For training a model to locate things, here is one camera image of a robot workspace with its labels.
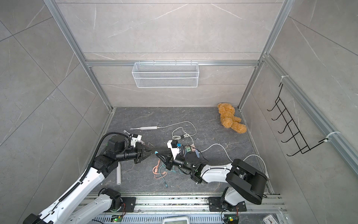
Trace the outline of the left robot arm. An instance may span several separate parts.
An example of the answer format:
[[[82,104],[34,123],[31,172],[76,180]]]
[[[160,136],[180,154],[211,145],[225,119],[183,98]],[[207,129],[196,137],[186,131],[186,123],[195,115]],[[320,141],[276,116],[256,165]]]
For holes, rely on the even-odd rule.
[[[106,133],[99,141],[86,170],[55,202],[38,215],[31,213],[25,224],[86,224],[105,211],[125,211],[121,193],[111,188],[100,190],[98,197],[80,210],[78,205],[96,188],[120,161],[138,164],[153,151],[141,140],[141,135],[118,132]]]

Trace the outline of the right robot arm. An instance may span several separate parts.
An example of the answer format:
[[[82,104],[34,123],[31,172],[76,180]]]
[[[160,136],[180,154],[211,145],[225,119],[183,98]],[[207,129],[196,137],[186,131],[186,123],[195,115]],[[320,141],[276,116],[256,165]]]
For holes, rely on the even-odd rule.
[[[183,173],[190,175],[195,183],[229,184],[220,198],[220,203],[225,209],[231,209],[244,202],[262,204],[268,178],[243,160],[234,159],[227,165],[211,166],[189,163],[184,158],[174,159],[170,153],[156,152],[155,155],[165,164],[167,170],[174,166],[178,167]]]

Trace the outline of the brown teddy bear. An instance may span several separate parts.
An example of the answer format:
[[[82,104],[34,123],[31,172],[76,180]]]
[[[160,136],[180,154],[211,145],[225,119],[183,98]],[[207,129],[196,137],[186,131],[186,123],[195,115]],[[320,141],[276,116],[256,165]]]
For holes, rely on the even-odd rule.
[[[217,107],[221,124],[225,128],[230,128],[240,134],[247,132],[247,127],[241,123],[241,118],[235,116],[235,109],[231,104],[219,103]]]

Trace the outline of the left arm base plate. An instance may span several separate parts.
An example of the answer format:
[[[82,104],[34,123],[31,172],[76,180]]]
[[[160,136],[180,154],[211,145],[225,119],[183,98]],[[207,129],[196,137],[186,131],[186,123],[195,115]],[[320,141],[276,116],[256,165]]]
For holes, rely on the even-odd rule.
[[[119,197],[113,199],[110,212],[134,212],[136,205],[136,197]]]

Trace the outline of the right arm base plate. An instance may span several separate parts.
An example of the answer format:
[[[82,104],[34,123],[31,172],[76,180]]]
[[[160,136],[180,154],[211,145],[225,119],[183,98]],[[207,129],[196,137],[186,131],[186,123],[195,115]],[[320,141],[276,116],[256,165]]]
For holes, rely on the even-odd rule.
[[[239,202],[237,205],[231,205],[221,197],[209,197],[207,199],[210,212],[221,212],[221,211],[247,211],[247,207],[244,201]]]

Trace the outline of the black wall hook rack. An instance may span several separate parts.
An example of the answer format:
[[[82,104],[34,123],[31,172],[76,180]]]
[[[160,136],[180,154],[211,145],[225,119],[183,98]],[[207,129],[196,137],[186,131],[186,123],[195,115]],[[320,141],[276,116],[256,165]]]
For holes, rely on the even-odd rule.
[[[298,124],[295,122],[293,116],[289,112],[287,106],[282,101],[280,95],[283,89],[283,83],[279,84],[279,93],[277,98],[274,100],[274,105],[271,109],[267,109],[267,112],[278,111],[279,114],[275,118],[271,118],[272,121],[283,120],[284,128],[281,131],[278,131],[279,134],[289,133],[289,138],[285,141],[281,141],[281,143],[289,143],[290,141],[294,141],[298,150],[294,153],[287,154],[288,157],[293,157],[297,154],[306,154],[307,152],[313,150],[314,148],[327,143],[329,141],[328,138],[323,138],[318,141],[318,143],[312,147],[309,146],[307,140],[305,139],[303,133],[301,132]]]

